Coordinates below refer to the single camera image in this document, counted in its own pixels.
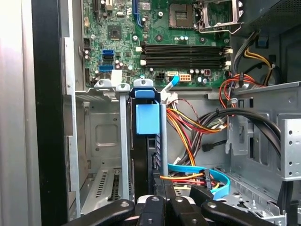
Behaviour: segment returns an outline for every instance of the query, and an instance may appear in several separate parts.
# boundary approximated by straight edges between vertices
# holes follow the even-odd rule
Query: sata port
[[[111,49],[103,49],[103,55],[113,56],[113,55],[114,55],[114,50],[111,50]]]
[[[114,59],[114,57],[113,56],[103,56],[103,60],[113,60]]]

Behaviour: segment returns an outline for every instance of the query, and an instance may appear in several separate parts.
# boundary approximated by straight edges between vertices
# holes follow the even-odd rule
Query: yellow wire
[[[273,69],[273,68],[272,68],[272,65],[269,63],[269,61],[268,61],[266,58],[264,58],[263,56],[259,55],[259,54],[250,52],[249,48],[247,48],[247,49],[245,50],[245,57],[247,57],[247,58],[252,58],[252,59],[256,59],[256,60],[260,60],[260,61],[264,62],[264,63],[269,67],[269,73],[268,73],[268,75],[265,77],[264,83],[263,83],[264,85],[268,85],[267,82],[269,81],[269,78],[270,78],[271,75],[272,75],[272,69]]]
[[[198,173],[198,174],[191,175],[191,176],[186,176],[186,177],[164,177],[164,176],[160,176],[160,178],[161,179],[166,179],[166,180],[188,180],[188,179],[191,179],[191,178],[201,177],[203,175],[204,175],[203,173]]]
[[[177,133],[179,134],[179,136],[180,136],[182,142],[184,143],[184,146],[185,146],[185,148],[187,149],[187,153],[188,153],[188,156],[189,156],[191,165],[192,165],[192,166],[195,166],[196,164],[195,164],[193,155],[188,151],[188,150],[189,150],[189,148],[188,148],[189,145],[187,144],[187,142],[186,142],[186,140],[185,140],[185,138],[184,138],[184,134],[182,133],[181,129],[179,128],[179,126],[178,126],[178,124],[175,122],[175,120],[174,120],[170,115],[167,115],[167,117],[169,118],[169,120],[170,120],[170,121],[172,122],[172,124],[174,125],[174,127],[175,127]]]
[[[184,115],[182,112],[177,111],[175,109],[169,108],[169,110],[177,112],[178,114],[180,114],[182,117],[184,117],[185,119],[187,119],[188,121],[190,121],[192,124],[194,124],[195,126],[199,127],[200,129],[204,129],[206,131],[212,132],[212,133],[216,133],[216,132],[220,132],[221,129],[208,129],[206,127],[201,126],[200,124],[196,123],[195,121],[191,120],[190,118],[188,118],[186,115]]]
[[[220,186],[220,183],[217,183],[216,186],[212,189],[217,189]]]

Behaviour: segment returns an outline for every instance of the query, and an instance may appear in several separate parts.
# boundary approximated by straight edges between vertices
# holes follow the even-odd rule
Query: blue plastic latch
[[[135,98],[154,99],[155,92],[152,89],[135,89]]]
[[[160,105],[136,105],[136,130],[139,135],[160,133]]]

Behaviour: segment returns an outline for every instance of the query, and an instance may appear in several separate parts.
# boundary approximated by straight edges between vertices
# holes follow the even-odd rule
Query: cable tie
[[[243,85],[244,85],[244,75],[245,74],[243,72],[241,72],[240,75],[239,75],[238,85],[239,85],[240,88],[242,88]]]

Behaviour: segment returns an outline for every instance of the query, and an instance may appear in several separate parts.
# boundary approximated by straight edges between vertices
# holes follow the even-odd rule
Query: ram slot
[[[220,47],[189,46],[189,45],[146,45],[145,55],[152,56],[203,56],[217,57],[223,54]]]
[[[221,68],[223,67],[223,59],[220,57],[215,58],[199,58],[199,57],[160,57],[160,56],[147,56],[146,67],[157,68]]]

